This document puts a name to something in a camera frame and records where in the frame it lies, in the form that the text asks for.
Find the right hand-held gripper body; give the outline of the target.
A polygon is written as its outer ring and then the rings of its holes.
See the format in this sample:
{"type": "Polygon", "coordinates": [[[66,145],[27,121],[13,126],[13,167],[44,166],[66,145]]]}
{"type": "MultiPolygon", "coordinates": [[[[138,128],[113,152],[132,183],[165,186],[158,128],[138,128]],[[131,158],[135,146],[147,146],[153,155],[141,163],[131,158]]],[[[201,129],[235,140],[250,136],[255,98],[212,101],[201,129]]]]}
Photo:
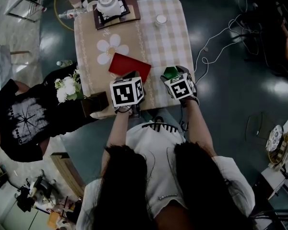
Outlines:
{"type": "Polygon", "coordinates": [[[182,106],[187,105],[187,100],[195,101],[199,104],[197,89],[189,73],[185,72],[172,79],[168,79],[162,75],[160,79],[171,98],[178,100],[182,106]]]}

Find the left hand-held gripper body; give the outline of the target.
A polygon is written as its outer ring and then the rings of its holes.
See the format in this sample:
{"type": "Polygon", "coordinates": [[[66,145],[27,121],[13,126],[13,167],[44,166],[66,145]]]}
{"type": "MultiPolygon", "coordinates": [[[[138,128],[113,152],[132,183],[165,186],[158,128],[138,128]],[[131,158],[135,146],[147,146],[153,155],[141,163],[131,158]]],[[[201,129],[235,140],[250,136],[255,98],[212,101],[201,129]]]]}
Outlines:
{"type": "Polygon", "coordinates": [[[131,118],[139,118],[140,103],[144,100],[143,82],[139,72],[132,71],[116,78],[109,86],[115,113],[128,113],[131,118]]]}

